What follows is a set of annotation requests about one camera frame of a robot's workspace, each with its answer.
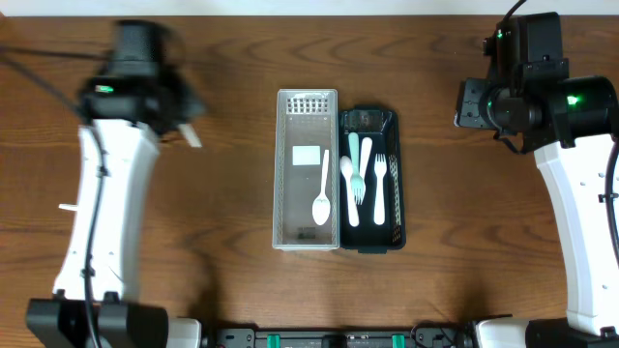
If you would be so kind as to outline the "white plastic spoon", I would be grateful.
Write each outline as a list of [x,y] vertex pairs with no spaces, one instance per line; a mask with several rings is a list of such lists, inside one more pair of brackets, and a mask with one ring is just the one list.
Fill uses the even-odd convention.
[[352,189],[353,165],[352,161],[347,156],[342,156],[339,162],[341,175],[345,181],[346,203],[349,225],[357,227],[360,223],[355,195]]
[[180,124],[178,132],[183,135],[188,144],[193,148],[201,148],[202,143],[191,124]]
[[76,212],[78,209],[78,206],[74,204],[59,204],[58,208],[61,210],[65,210],[65,211]]
[[312,217],[317,225],[324,225],[330,216],[331,203],[326,193],[329,159],[330,150],[325,149],[321,164],[320,192],[312,203]]

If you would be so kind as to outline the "white plastic fork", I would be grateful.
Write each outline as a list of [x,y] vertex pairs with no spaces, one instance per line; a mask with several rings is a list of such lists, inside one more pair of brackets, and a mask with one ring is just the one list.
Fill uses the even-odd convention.
[[371,154],[371,147],[372,147],[372,139],[370,137],[364,137],[361,142],[361,157],[360,157],[360,176],[362,178],[362,183],[365,182],[369,156]]
[[353,165],[353,175],[351,178],[352,191],[356,203],[361,205],[365,195],[365,183],[360,175],[360,139],[356,132],[348,134],[348,146]]
[[384,177],[387,172],[386,157],[384,154],[377,154],[375,156],[373,169],[376,177],[373,221],[376,225],[382,225],[385,222]]

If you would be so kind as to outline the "clear perforated plastic basket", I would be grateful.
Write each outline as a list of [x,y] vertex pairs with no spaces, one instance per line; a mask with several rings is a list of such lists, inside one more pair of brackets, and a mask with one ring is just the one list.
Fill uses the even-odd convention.
[[[312,217],[321,164],[330,150],[326,193],[330,216]],[[272,246],[280,250],[339,248],[339,126],[335,89],[281,89],[277,97]]]

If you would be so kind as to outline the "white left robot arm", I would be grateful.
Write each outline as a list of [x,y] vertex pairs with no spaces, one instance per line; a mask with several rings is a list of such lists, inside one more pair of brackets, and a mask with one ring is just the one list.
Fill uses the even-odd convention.
[[147,188],[163,134],[205,110],[181,79],[97,77],[80,93],[81,173],[74,227],[49,299],[26,326],[46,347],[199,347],[202,325],[139,301]]

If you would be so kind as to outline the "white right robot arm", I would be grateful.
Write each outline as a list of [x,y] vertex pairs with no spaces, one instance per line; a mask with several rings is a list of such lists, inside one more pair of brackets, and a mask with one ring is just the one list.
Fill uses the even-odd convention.
[[567,280],[558,319],[484,319],[477,347],[615,347],[618,344],[618,100],[602,76],[544,77],[513,88],[468,78],[455,124],[498,141],[519,134],[548,190]]

